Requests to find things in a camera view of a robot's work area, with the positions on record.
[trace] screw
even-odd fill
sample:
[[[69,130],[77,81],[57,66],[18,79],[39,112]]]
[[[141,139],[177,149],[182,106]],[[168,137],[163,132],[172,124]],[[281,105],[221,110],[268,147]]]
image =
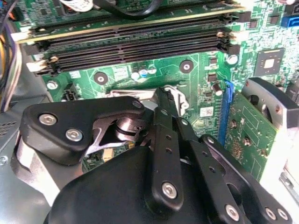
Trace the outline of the screw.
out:
[[[274,214],[274,212],[273,212],[271,209],[266,208],[266,212],[267,212],[267,215],[268,215],[271,219],[276,220],[276,215]]]
[[[279,107],[278,105],[276,106],[275,111],[276,111],[276,113],[278,113],[278,114],[281,113],[281,109],[280,109],[280,107]]]
[[[277,209],[277,211],[278,211],[280,217],[282,217],[286,221],[289,220],[288,216],[286,215],[286,213],[283,210]]]
[[[137,108],[141,108],[142,105],[138,101],[133,101],[133,105]]]
[[[83,139],[82,132],[73,128],[67,130],[65,136],[71,141],[81,141]]]
[[[162,191],[170,199],[175,199],[178,195],[176,188],[169,182],[162,184]]]
[[[184,119],[182,119],[182,123],[183,123],[183,125],[188,125],[188,122]]]
[[[236,222],[239,221],[239,219],[240,219],[239,213],[233,206],[231,206],[230,204],[227,204],[225,206],[225,210],[226,210],[226,213],[228,214],[228,216],[231,217],[231,219],[233,219]]]
[[[42,114],[38,119],[43,125],[51,126],[57,123],[56,117],[49,113]]]
[[[208,142],[210,142],[211,144],[214,144],[214,140],[211,137],[207,138]]]
[[[0,157],[0,166],[4,166],[8,161],[8,157],[7,156],[1,156]]]
[[[47,83],[47,88],[48,88],[49,90],[55,90],[55,89],[58,88],[58,84],[57,84],[57,82],[50,80],[50,81],[48,81],[48,83]]]
[[[166,110],[161,110],[161,113],[164,114],[165,116],[168,115],[167,111]]]

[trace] expansion slot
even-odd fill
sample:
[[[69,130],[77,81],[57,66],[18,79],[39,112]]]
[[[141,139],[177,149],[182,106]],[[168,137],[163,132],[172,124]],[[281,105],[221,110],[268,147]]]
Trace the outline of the expansion slot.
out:
[[[229,109],[233,101],[233,94],[234,94],[234,84],[232,84],[228,80],[225,80],[225,83],[226,83],[226,88],[225,88],[225,93],[223,94],[222,97],[222,109],[221,109],[220,129],[219,129],[219,137],[218,137],[219,142],[223,146],[225,145]]]

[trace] white label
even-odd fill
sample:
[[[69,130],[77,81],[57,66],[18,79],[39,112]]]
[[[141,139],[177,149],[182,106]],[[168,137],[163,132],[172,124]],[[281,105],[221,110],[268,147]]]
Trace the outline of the white label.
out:
[[[213,116],[213,112],[214,112],[214,107],[213,106],[202,107],[200,109],[200,117],[201,118],[211,117],[211,116]]]
[[[113,73],[114,73],[114,79],[116,81],[126,79],[129,77],[127,67],[113,68]]]
[[[63,4],[75,10],[76,12],[88,12],[93,8],[93,0],[60,0]]]
[[[71,78],[81,78],[79,71],[70,71]]]

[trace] black cable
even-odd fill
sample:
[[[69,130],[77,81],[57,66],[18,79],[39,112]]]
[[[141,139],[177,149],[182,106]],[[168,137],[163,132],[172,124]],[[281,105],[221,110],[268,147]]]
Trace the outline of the black cable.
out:
[[[6,21],[9,18],[9,13],[13,10],[18,0],[5,0],[5,4],[4,0],[1,1],[2,7],[0,8],[0,34],[2,34]]]
[[[111,4],[106,0],[93,0],[93,4],[95,6],[98,6],[101,9],[104,9],[110,12],[111,14],[126,20],[142,20],[146,17],[149,17],[160,7],[162,2],[163,0],[152,0],[150,5],[146,9],[136,13],[129,13],[129,12],[124,12],[121,8]]]

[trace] capacitor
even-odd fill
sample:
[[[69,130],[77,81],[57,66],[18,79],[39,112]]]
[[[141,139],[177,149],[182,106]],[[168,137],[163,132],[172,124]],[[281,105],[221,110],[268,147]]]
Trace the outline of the capacitor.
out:
[[[212,90],[214,91],[216,96],[221,96],[223,94],[222,89],[220,88],[218,83],[212,85]]]

